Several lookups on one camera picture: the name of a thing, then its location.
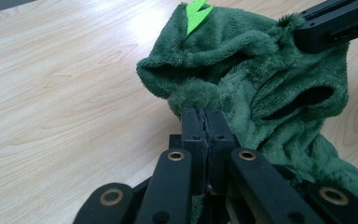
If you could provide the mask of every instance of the wood grain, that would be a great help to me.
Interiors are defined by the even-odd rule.
[[[136,75],[181,1],[39,0],[0,11],[0,223],[71,223],[103,184],[149,177],[180,123]],[[210,0],[273,19],[321,1]],[[351,99],[323,133],[358,167]]]

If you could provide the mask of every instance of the green plush fabric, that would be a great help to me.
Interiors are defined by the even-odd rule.
[[[307,54],[296,48],[298,15],[275,21],[215,7],[189,36],[186,4],[178,6],[139,77],[174,114],[220,109],[241,146],[257,149],[297,178],[338,184],[358,197],[358,170],[341,160],[320,130],[348,100],[348,46]]]

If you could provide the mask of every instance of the screw hole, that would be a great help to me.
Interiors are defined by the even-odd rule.
[[[156,224],[165,224],[170,220],[170,215],[167,212],[157,212],[153,215],[153,222]]]
[[[168,154],[168,159],[171,161],[181,161],[185,158],[185,154],[182,152],[174,151]]]
[[[198,135],[193,135],[193,136],[191,136],[191,138],[193,140],[200,140],[201,139],[201,137],[199,137]]]
[[[246,161],[253,161],[256,158],[256,155],[253,152],[250,151],[241,151],[239,153],[239,156],[241,159],[246,160]]]
[[[292,223],[304,223],[305,217],[299,212],[290,212],[287,214],[287,217],[290,219]]]
[[[322,187],[319,190],[319,194],[326,201],[336,205],[347,205],[349,203],[348,197],[337,189]]]
[[[108,189],[100,197],[100,203],[104,206],[111,206],[123,200],[124,193],[121,189]]]

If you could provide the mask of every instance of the green fleece cloth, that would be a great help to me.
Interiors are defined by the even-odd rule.
[[[293,171],[294,186],[337,184],[358,197],[358,170],[320,134],[348,100],[348,46],[300,51],[294,30],[303,22],[298,15],[275,21],[215,7],[187,36],[182,4],[137,72],[177,116],[190,106],[221,110],[241,146]]]

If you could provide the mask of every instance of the light wood surface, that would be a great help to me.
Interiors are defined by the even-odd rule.
[[[0,223],[71,223],[106,183],[149,177],[180,123],[135,65],[181,1],[40,0],[0,12]],[[210,0],[273,19],[321,1]],[[323,133],[358,167],[358,40],[351,99]]]

